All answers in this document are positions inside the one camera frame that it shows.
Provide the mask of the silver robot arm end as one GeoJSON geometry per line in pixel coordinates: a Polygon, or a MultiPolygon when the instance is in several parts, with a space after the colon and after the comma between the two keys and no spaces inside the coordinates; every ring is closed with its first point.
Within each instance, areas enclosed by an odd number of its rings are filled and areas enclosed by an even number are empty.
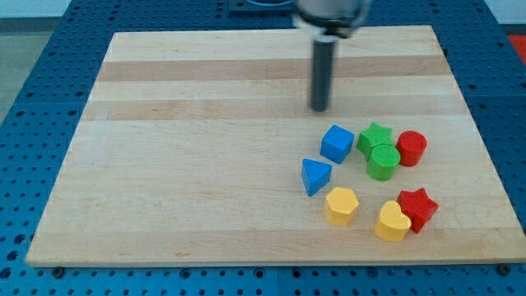
{"type": "Polygon", "coordinates": [[[367,19],[372,0],[296,0],[293,23],[314,35],[349,38],[367,19]]]}

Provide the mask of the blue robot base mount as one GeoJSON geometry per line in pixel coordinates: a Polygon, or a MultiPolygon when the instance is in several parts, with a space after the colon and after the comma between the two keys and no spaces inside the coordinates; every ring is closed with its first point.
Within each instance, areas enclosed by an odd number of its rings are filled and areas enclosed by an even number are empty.
{"type": "Polygon", "coordinates": [[[291,12],[293,0],[228,0],[230,14],[291,12]]]}

